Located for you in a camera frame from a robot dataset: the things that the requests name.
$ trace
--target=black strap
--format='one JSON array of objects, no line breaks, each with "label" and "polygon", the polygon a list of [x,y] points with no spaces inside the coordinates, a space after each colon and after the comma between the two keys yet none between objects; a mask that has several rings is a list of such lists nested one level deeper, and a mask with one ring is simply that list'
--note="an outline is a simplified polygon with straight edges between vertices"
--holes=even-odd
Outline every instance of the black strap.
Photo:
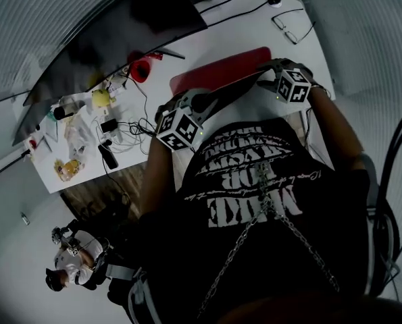
[{"label": "black strap", "polygon": [[74,278],[74,283],[77,284],[78,286],[79,286],[79,276],[80,276],[80,270],[78,271],[76,277]]}]

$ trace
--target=computer monitor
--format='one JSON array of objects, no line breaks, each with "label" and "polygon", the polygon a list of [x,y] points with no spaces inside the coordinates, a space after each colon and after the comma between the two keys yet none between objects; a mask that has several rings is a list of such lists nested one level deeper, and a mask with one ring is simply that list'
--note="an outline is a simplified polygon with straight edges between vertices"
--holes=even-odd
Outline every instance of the computer monitor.
[{"label": "computer monitor", "polygon": [[[135,60],[206,27],[190,0],[119,0],[66,45],[24,105],[49,101],[50,108],[62,96],[90,90],[123,68],[128,59]],[[44,118],[46,104],[41,106],[31,107],[24,116],[13,145],[26,139]]]}]

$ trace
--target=wooden floor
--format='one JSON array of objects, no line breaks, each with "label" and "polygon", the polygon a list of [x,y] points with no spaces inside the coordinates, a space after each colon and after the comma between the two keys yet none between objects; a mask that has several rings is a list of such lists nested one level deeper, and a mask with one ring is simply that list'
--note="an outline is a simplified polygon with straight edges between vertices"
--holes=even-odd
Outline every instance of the wooden floor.
[{"label": "wooden floor", "polygon": [[[297,133],[301,144],[303,144],[304,130],[300,114],[293,113],[284,118]],[[172,154],[174,180],[177,190],[181,187],[184,173],[192,156],[193,153],[188,149]],[[127,217],[131,221],[137,221],[141,215],[139,201],[145,165],[146,162],[140,163],[110,174],[129,197]],[[66,204],[69,207],[71,206],[71,210],[75,212],[76,216],[85,221],[92,215],[100,213],[104,208],[115,205],[116,201],[120,203],[123,200],[123,203],[126,204],[126,201],[122,199],[122,191],[119,186],[106,175],[66,188],[61,191],[61,196],[66,201]]]},{"label": "wooden floor", "polygon": [[[103,175],[62,190],[61,197],[66,204],[70,204],[71,207],[68,206],[75,215],[84,221],[100,213],[106,207],[115,206],[116,202],[123,202],[128,207],[127,218],[137,221],[141,215],[139,199],[144,170],[145,163],[139,163],[111,173],[109,176],[116,182]],[[127,193],[128,203],[126,196],[122,196],[122,190],[118,185]]]}]

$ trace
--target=red mat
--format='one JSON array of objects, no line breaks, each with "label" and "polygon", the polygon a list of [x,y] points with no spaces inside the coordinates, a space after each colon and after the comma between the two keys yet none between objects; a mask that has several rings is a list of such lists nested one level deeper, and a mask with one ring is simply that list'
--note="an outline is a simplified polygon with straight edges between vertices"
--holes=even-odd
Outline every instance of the red mat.
[{"label": "red mat", "polygon": [[215,91],[257,73],[256,67],[269,60],[270,49],[261,47],[179,74],[170,80],[169,85],[174,96],[192,88]]}]

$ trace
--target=metal chain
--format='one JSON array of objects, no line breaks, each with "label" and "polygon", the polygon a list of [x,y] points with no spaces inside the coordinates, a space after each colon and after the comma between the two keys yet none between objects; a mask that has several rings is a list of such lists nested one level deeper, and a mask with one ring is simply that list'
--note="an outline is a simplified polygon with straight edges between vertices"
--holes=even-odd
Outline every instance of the metal chain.
[{"label": "metal chain", "polygon": [[328,280],[328,283],[333,287],[333,289],[336,292],[339,292],[339,290],[340,290],[336,278],[333,276],[333,274],[331,274],[329,268],[327,268],[324,260],[321,258],[321,256],[318,254],[318,252],[307,241],[307,239],[304,237],[304,235],[294,226],[294,223],[292,223],[286,215],[281,215],[274,208],[273,201],[270,198],[270,196],[268,195],[267,174],[269,171],[269,166],[270,166],[270,164],[265,163],[265,162],[258,163],[256,165],[257,174],[259,176],[259,189],[261,190],[261,210],[256,212],[256,214],[254,214],[252,219],[246,224],[245,229],[243,230],[241,235],[236,240],[234,248],[229,252],[226,262],[224,263],[224,265],[223,265],[222,269],[220,270],[219,274],[217,275],[217,277],[214,279],[214,282],[211,285],[207,295],[205,296],[205,299],[202,302],[201,307],[199,307],[198,316],[197,316],[198,319],[205,312],[211,298],[214,296],[214,294],[216,294],[217,286],[219,284],[220,278],[223,276],[223,274],[229,267],[229,264],[234,259],[235,254],[238,252],[238,250],[240,249],[240,247],[243,245],[244,241],[246,240],[247,234],[249,233],[249,229],[257,223],[257,220],[261,214],[267,214],[268,211],[273,212],[274,219],[278,219],[279,221],[281,221],[287,228],[289,228],[292,231],[292,233],[294,233],[294,235],[298,239],[300,239],[300,241],[307,248],[310,255],[315,260],[316,264],[320,267],[322,273],[325,275],[326,279]]}]

